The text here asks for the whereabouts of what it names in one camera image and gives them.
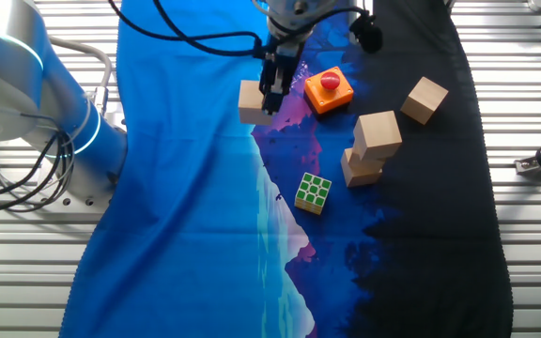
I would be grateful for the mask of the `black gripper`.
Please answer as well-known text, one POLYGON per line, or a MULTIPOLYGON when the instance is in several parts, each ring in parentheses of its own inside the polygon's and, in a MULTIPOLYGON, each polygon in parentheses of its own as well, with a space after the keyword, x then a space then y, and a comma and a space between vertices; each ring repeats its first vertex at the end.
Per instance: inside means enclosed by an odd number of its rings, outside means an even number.
POLYGON ((259 91, 263 95, 262 112, 265 115, 279 112, 284 97, 289 94, 304 46, 304 40, 294 38, 270 49, 275 58, 263 62, 259 81, 259 91))

